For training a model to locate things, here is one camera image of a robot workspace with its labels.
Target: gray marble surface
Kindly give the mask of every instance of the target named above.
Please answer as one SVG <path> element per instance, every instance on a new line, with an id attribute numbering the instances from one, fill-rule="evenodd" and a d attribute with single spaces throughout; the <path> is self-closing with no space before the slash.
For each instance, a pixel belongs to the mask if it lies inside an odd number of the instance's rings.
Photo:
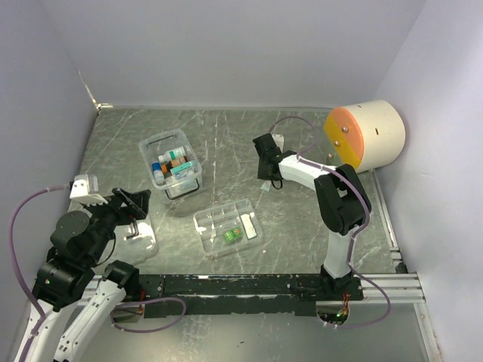
<path id="1" fill-rule="evenodd" d="M 327 113 L 104 109 L 94 125 L 80 173 L 97 175 L 101 195 L 108 195 L 114 187 L 152 191 L 149 215 L 158 252 L 137 265 L 141 273 L 318 272 L 327 253 L 328 230 L 314 191 L 291 182 L 284 183 L 282 190 L 261 190 L 263 181 L 257 179 L 258 157 L 251 141 L 284 115 L 302 115 L 321 127 Z M 202 164 L 204 189 L 166 205 L 151 183 L 138 143 L 175 128 L 184 130 Z M 284 149 L 298 150 L 312 141 L 312 131 L 296 119 L 282 122 L 276 133 L 285 136 Z M 325 158 L 320 147 L 306 157 L 314 161 Z M 371 223 L 355 246 L 354 266 L 364 273 L 395 272 L 374 175 L 363 173 L 360 178 L 373 210 Z M 207 258 L 193 214 L 244 198 L 251 200 L 263 227 L 263 244 L 223 258 Z"/>

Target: plastic storage box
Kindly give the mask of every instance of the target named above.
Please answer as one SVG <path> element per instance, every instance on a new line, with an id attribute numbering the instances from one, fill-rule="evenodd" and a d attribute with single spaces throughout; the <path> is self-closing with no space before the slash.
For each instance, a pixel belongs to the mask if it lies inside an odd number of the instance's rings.
<path id="1" fill-rule="evenodd" d="M 158 161 L 160 155 L 164 155 L 173 149 L 183 147 L 188 161 L 192 162 L 194 173 L 182 179 L 175 179 L 174 176 L 167 178 L 164 183 L 157 184 L 152 172 L 152 163 Z M 191 195 L 202 189 L 202 166 L 189 144 L 186 135 L 182 130 L 170 130 L 156 134 L 139 143 L 139 150 L 151 177 L 152 184 L 162 191 L 165 203 L 170 203 L 187 195 Z"/>
<path id="2" fill-rule="evenodd" d="M 115 260 L 136 266 L 156 256 L 159 252 L 159 245 L 152 230 L 150 217 L 148 216 L 145 220 L 137 220 L 136 226 L 134 228 L 131 224 L 115 228 L 115 245 L 114 240 L 109 241 L 106 245 L 99 258 L 99 262 L 102 264 L 94 268 L 97 275 L 102 275 L 106 265 Z"/>
<path id="3" fill-rule="evenodd" d="M 224 256 L 260 244 L 263 232 L 247 199 L 199 211 L 195 228 L 207 256 Z"/>

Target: vial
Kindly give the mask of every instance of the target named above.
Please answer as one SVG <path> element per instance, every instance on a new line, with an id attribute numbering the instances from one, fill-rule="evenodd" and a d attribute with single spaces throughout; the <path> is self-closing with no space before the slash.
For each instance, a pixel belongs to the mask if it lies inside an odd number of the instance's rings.
<path id="1" fill-rule="evenodd" d="M 157 183 L 158 185 L 165 183 L 165 175 L 163 174 L 163 171 L 161 171 L 160 163 L 153 162 L 151 168 L 155 183 Z"/>
<path id="2" fill-rule="evenodd" d="M 167 164 L 161 165 L 161 171 L 163 171 L 163 173 L 168 173 L 172 168 L 178 167 L 181 164 L 186 163 L 187 161 L 188 161 L 188 158 L 186 156 L 177 158 L 176 160 L 173 160 L 173 161 L 169 161 Z"/>
<path id="3" fill-rule="evenodd" d="M 171 160 L 174 160 L 176 158 L 180 158 L 186 156 L 186 152 L 184 150 L 184 147 L 177 147 L 175 149 L 172 149 L 171 151 L 167 151 L 164 155 L 158 156 L 159 162 L 169 162 Z"/>

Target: green block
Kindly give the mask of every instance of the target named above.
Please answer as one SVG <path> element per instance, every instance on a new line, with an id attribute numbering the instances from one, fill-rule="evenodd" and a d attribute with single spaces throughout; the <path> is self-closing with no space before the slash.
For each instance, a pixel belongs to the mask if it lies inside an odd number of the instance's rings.
<path id="1" fill-rule="evenodd" d="M 227 244 L 231 244 L 233 241 L 241 238 L 242 236 L 242 230 L 239 228 L 231 229 L 223 234 Z"/>

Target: white wall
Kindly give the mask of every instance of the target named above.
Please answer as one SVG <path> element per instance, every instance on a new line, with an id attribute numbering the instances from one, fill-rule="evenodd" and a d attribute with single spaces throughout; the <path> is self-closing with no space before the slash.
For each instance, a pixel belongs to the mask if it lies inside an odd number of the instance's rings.
<path id="1" fill-rule="evenodd" d="M 97 101 L 334 106 L 370 99 L 424 0 L 42 0 Z"/>
<path id="2" fill-rule="evenodd" d="M 95 108 L 37 1 L 0 2 L 0 360 L 6 360 L 26 304 L 6 246 L 14 206 L 78 170 Z M 45 260 L 67 192 L 43 195 L 18 217 L 15 241 L 29 284 Z"/>
<path id="3" fill-rule="evenodd" d="M 483 3 L 429 0 L 381 84 L 408 131 L 380 175 L 449 362 L 481 360 Z"/>

